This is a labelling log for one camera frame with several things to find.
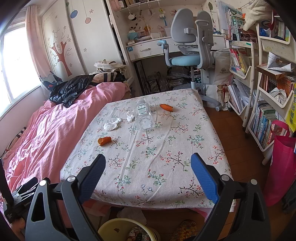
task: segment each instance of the plastic bottle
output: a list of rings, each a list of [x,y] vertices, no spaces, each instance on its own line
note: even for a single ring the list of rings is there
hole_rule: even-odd
[[[149,104],[141,99],[138,100],[135,107],[136,112],[136,125],[141,131],[148,131],[154,127],[154,120],[150,110]]]

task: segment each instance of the bottle label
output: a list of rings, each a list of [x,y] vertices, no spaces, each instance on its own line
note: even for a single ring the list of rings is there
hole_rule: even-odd
[[[146,104],[137,105],[137,110],[139,115],[147,114]]]

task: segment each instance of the pink bag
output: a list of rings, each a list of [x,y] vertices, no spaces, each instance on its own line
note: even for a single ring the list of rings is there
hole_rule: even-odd
[[[296,179],[296,154],[294,154],[296,138],[289,137],[290,131],[286,123],[274,120],[272,124],[282,127],[287,133],[285,136],[274,137],[272,161],[263,191],[268,207],[281,200]]]

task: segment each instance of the chair backrest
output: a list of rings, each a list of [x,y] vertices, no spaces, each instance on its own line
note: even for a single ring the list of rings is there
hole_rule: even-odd
[[[194,28],[193,13],[188,8],[179,9],[173,19],[170,34],[177,43],[193,43],[196,41],[194,34],[186,34],[185,28]]]
[[[206,11],[199,11],[197,13],[197,42],[200,53],[199,69],[211,67],[214,63],[214,58],[211,56],[211,48],[214,45],[213,40],[213,24],[210,14]]]

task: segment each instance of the crumpled tissue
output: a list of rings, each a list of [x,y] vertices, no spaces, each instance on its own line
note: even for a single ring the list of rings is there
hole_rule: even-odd
[[[274,97],[279,103],[285,104],[287,95],[285,90],[274,88],[269,94]]]
[[[135,116],[133,115],[133,111],[128,111],[127,113],[126,113],[126,116],[127,116],[127,121],[128,122],[132,122],[133,121],[133,119],[135,118]]]
[[[116,118],[115,120],[107,120],[107,122],[104,124],[104,130],[112,131],[116,129],[118,127],[117,124],[121,121],[122,121],[121,118]]]
[[[129,218],[135,220],[143,225],[147,223],[147,219],[145,218],[143,212],[139,208],[131,208],[125,207],[121,211],[117,213],[118,218]]]

